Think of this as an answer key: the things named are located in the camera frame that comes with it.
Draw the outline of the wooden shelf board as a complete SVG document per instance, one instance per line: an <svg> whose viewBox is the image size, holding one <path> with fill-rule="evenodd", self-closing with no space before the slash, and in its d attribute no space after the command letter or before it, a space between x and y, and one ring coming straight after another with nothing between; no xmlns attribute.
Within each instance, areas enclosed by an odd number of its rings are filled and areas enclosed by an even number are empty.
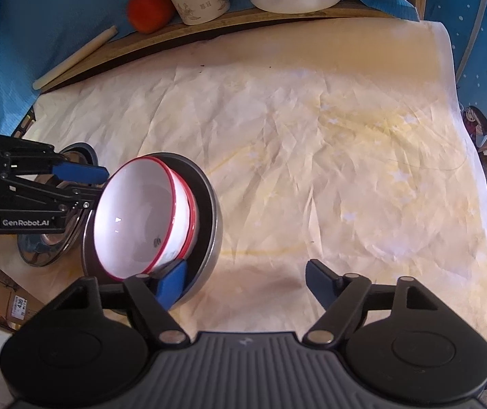
<svg viewBox="0 0 487 409"><path fill-rule="evenodd" d="M407 0L414 4L419 18L425 15L426 0ZM229 12L205 24L187 26L169 25L152 34L132 33L110 41L87 56L83 61L55 78L41 90L54 91L73 83L124 65L133 60L184 44L209 40L235 31L277 25L281 23L329 18L386 18L380 10L371 9L359 0L343 0L328 9L306 14L275 14L260 9Z"/></svg>

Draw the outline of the steel plate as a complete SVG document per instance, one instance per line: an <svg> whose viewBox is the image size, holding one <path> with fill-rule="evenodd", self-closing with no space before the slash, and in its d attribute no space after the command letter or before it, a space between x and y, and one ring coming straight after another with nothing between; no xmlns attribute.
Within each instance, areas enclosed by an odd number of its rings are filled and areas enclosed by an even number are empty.
<svg viewBox="0 0 487 409"><path fill-rule="evenodd" d="M69 162L98 166L98 156L85 142L68 145L60 152ZM46 267L68 253L82 238L90 210L68 209L63 216L49 218L43 232L17 235L21 259L32 267Z"/></svg>

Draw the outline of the white red-rimmed bowl front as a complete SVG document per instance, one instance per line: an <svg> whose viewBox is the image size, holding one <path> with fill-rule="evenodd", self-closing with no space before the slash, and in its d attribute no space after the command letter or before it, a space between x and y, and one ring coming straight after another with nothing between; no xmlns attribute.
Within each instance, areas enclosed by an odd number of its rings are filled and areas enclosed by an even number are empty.
<svg viewBox="0 0 487 409"><path fill-rule="evenodd" d="M177 172L173 171L173 173L174 176L181 182L189 205L189 226L187 231L187 237L185 238L181 251L178 254L178 259L188 259L194 249L198 237L199 210L197 208L194 194L186 181Z"/></svg>

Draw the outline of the deep steel bowl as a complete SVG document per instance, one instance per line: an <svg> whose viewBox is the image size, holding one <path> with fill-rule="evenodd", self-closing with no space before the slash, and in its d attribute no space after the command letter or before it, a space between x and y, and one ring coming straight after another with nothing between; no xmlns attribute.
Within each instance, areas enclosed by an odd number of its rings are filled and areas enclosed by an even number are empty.
<svg viewBox="0 0 487 409"><path fill-rule="evenodd" d="M221 241L222 214L207 176L182 155L156 152L107 180L85 224L83 271L100 284L150 276L156 299L170 310L203 287Z"/></svg>

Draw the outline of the black yellow crate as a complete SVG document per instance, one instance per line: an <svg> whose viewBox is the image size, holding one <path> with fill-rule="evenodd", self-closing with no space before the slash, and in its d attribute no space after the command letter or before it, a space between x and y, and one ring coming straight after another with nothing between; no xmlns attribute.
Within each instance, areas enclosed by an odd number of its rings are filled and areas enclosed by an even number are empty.
<svg viewBox="0 0 487 409"><path fill-rule="evenodd" d="M13 133L11 134L12 138L22 138L25 133L33 126L33 123L36 121L35 113L33 107L31 107L27 113L25 114L24 118L20 121L20 124L14 129Z"/></svg>

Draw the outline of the red tomato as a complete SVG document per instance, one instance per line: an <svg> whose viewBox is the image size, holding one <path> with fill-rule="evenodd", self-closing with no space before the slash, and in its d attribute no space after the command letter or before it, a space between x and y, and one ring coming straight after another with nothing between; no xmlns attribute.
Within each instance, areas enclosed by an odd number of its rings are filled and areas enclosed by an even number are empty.
<svg viewBox="0 0 487 409"><path fill-rule="evenodd" d="M176 9L171 0L130 0L126 15L134 29L143 34L166 27Z"/></svg>

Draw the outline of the white red-rimmed bowl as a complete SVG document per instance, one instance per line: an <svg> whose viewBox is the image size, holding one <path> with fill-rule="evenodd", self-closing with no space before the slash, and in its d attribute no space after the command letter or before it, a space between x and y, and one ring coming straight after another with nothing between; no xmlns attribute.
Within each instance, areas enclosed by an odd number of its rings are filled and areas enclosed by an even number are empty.
<svg viewBox="0 0 487 409"><path fill-rule="evenodd" d="M174 170L143 156L111 176L94 218L94 248L107 274L123 280L178 258L187 237L189 205Z"/></svg>
<svg viewBox="0 0 487 409"><path fill-rule="evenodd" d="M199 210L197 208L194 194L186 181L177 172L173 171L173 173L174 176L181 182L189 205L189 226L187 231L187 237L185 238L181 251L178 254L178 259L188 259L194 249L198 237Z"/></svg>

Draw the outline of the cream paper table cover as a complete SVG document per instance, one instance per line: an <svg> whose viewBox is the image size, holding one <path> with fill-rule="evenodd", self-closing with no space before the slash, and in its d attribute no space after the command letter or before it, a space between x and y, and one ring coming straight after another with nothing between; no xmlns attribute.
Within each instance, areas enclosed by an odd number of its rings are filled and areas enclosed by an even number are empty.
<svg viewBox="0 0 487 409"><path fill-rule="evenodd" d="M438 22L346 18L192 43L40 96L26 138L90 144L110 172L195 162L219 260L172 314L197 331L306 331L305 265L409 275L487 340L487 182Z"/></svg>

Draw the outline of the white rolling stick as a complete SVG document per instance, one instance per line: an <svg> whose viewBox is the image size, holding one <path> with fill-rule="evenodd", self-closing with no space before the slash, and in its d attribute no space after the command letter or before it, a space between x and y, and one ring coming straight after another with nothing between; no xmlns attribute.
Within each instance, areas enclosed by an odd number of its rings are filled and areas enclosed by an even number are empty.
<svg viewBox="0 0 487 409"><path fill-rule="evenodd" d="M50 69L49 72L46 72L46 74L44 74L42 77L37 78L37 80L33 82L33 89L35 91L41 90L46 86L46 84L49 84L54 79L83 61L87 56L94 53L97 49L111 40L117 33L118 28L116 26L111 26L110 28L102 31L101 34L98 34L98 36L94 37L88 43L85 43L83 47L53 67L53 69Z"/></svg>

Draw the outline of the lower Vinda cardboard box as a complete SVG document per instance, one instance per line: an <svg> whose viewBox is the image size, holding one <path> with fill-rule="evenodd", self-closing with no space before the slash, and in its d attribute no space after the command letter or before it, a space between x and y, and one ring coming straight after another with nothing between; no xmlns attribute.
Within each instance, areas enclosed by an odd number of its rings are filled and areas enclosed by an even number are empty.
<svg viewBox="0 0 487 409"><path fill-rule="evenodd" d="M15 283L0 269L0 324L18 329L44 304Z"/></svg>

